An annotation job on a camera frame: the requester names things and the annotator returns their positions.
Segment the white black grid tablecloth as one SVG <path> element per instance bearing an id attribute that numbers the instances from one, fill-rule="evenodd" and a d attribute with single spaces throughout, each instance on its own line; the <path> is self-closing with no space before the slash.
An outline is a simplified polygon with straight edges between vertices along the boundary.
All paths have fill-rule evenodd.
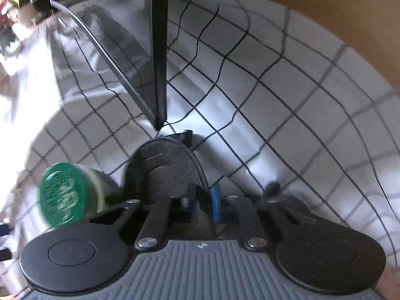
<path id="1" fill-rule="evenodd" d="M 53 10 L 1 29 L 2 299 L 398 299 L 399 96 L 353 48 L 267 0 L 169 0 L 156 130 L 86 34 Z M 209 191 L 244 195 L 212 240 L 170 238 L 171 197 L 127 199 L 135 150 L 192 131 Z M 44 171 L 122 199 L 53 228 Z"/>

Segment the green lid jar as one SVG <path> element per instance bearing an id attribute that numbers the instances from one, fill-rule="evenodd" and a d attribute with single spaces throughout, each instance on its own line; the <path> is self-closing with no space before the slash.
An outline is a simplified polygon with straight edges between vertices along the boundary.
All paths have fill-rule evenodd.
<path id="1" fill-rule="evenodd" d="M 53 164 L 39 184 L 41 213 L 53 228 L 91 217 L 121 199 L 120 187 L 112 177 L 80 164 Z"/>

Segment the black flat screen monitor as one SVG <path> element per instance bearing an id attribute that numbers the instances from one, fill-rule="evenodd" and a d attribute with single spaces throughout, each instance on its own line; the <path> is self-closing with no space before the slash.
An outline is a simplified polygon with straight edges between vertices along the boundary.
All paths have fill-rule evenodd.
<path id="1" fill-rule="evenodd" d="M 167 119 L 168 1 L 30 0 L 73 19 L 156 130 Z"/>

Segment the black mesh pouch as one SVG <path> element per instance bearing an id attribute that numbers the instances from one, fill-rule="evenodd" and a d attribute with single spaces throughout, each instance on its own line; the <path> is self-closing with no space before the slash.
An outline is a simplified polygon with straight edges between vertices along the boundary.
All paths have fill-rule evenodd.
<path id="1" fill-rule="evenodd" d="M 195 196 L 188 223 L 173 223 L 171 239 L 206 241 L 216 237 L 212 197 L 199 161 L 191 150 L 193 132 L 153 138 L 138 147 L 125 167 L 123 195 L 151 205 L 161 197 Z"/>

